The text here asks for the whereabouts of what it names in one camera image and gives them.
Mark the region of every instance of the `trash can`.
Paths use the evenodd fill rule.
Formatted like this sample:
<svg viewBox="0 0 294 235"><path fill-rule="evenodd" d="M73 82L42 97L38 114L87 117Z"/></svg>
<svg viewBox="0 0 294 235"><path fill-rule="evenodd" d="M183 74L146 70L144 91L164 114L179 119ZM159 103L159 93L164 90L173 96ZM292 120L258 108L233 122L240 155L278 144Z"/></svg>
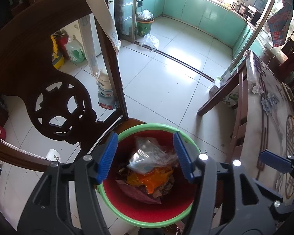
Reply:
<svg viewBox="0 0 294 235"><path fill-rule="evenodd" d="M154 19L152 19L151 21L136 20L137 35L144 37L145 35L149 34L151 31L151 25L153 22L154 22Z"/></svg>
<svg viewBox="0 0 294 235"><path fill-rule="evenodd" d="M97 187L105 204L124 221L143 228L160 228L171 225L191 210L197 186L188 183L180 167L173 172L175 183L171 192L163 197L162 204L148 205L126 196L119 188L116 179L118 165L127 162L135 149L135 136L156 138L161 146L173 148L173 133L177 128L163 124L142 124L125 130L118 136L116 150L108 177ZM181 132L183 138L196 146L193 140Z"/></svg>

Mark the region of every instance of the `wooden chair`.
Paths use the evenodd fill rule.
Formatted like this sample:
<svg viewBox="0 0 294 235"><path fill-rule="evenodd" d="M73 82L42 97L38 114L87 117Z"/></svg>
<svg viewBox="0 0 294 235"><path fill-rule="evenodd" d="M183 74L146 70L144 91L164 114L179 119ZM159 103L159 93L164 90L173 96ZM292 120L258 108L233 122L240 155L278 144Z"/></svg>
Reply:
<svg viewBox="0 0 294 235"><path fill-rule="evenodd" d="M197 114L203 116L215 105L217 105L228 93L230 93L239 84L239 101L237 105L237 113L234 124L234 130L230 143L229 153L226 162L239 159L246 132L247 109L248 109L248 85L246 59L240 64L236 71L230 76L226 83L204 104Z"/></svg>
<svg viewBox="0 0 294 235"><path fill-rule="evenodd" d="M25 103L31 122L42 135L53 140L65 140L70 144L79 142L81 151L77 158L88 153L112 129L120 133L143 123L129 120L118 60L110 40L96 20L104 62L119 103L115 112L105 121L96 121L97 115L92 109L85 86L73 76L52 66L50 35L90 13L92 12L85 0L40 0L0 30L0 95L19 96ZM62 83L60 88L46 90L57 82ZM41 94L41 108L36 111L36 102ZM70 113L67 104L73 96L77 108ZM62 126L50 123L56 116L66 119ZM1 142L0 160L42 172L49 165L49 161L12 149Z"/></svg>

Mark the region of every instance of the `plaid cloth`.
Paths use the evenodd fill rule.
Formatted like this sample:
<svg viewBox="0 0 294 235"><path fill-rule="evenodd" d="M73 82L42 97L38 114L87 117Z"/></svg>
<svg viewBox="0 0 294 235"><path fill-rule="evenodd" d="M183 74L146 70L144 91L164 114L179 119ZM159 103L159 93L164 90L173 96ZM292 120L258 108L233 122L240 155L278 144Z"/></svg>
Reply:
<svg viewBox="0 0 294 235"><path fill-rule="evenodd" d="M283 8L267 20L273 48L285 44L293 17L294 0L282 0Z"/></svg>

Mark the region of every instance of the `orange snack wrapper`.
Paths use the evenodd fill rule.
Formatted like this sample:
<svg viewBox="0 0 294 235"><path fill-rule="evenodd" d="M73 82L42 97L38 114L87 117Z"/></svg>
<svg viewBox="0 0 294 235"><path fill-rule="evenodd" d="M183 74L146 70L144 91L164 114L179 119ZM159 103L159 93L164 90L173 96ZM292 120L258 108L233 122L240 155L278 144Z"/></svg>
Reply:
<svg viewBox="0 0 294 235"><path fill-rule="evenodd" d="M172 173L173 168L171 166L156 167L146 174L129 170L126 183L132 186L145 185L147 193L152 194L157 187L168 181Z"/></svg>

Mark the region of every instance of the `plastic jug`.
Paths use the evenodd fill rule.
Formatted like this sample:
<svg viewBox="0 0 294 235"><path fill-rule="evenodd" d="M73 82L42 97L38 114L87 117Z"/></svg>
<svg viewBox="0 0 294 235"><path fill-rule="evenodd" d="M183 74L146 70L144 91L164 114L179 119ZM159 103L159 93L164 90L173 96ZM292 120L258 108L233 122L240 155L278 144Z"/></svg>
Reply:
<svg viewBox="0 0 294 235"><path fill-rule="evenodd" d="M69 37L68 43L66 43L65 48L66 48L66 50L68 52L70 60L73 63L79 63L79 62L84 61L84 55L83 55L82 47L72 37Z"/></svg>

